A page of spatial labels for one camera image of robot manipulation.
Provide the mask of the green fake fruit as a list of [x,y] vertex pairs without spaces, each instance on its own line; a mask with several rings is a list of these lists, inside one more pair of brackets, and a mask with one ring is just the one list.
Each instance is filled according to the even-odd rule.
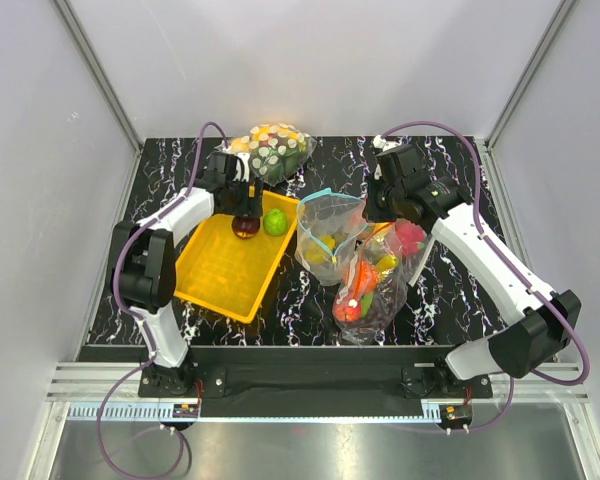
[[268,235],[282,236],[288,229],[288,220],[282,210],[274,208],[264,216],[263,226]]

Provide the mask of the blue zip fruit bag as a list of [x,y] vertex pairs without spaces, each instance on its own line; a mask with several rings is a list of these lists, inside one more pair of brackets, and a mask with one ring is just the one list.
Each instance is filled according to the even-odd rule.
[[[310,194],[298,204],[295,258],[321,285],[333,286],[344,278],[357,242],[371,227],[363,218],[364,206],[363,199],[333,192],[330,188]],[[304,259],[307,243],[317,241],[322,235],[336,240],[333,262],[309,264]]]

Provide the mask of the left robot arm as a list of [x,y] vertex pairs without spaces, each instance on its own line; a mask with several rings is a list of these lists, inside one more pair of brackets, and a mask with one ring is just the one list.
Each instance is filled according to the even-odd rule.
[[203,221],[229,215],[236,236],[260,229],[263,182],[250,173],[245,153],[215,152],[201,173],[164,207],[112,231],[106,284],[123,313],[138,326],[148,349],[141,369],[149,384],[170,395],[188,394],[200,382],[175,319],[172,299],[177,244]]

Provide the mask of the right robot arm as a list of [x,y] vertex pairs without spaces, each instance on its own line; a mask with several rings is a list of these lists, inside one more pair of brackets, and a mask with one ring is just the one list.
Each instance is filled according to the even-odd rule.
[[502,331],[451,350],[434,371],[437,390],[456,396],[487,373],[521,379],[565,349],[582,307],[578,296],[558,292],[526,267],[475,211],[478,198],[451,177],[433,179],[415,146],[377,137],[374,149],[365,218],[422,228],[476,278],[505,323]]

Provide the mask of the dark red fake apple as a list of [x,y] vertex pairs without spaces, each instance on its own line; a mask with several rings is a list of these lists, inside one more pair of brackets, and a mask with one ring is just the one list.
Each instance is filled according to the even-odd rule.
[[255,237],[261,226],[259,218],[244,216],[235,216],[231,222],[233,234],[241,240],[247,240]]

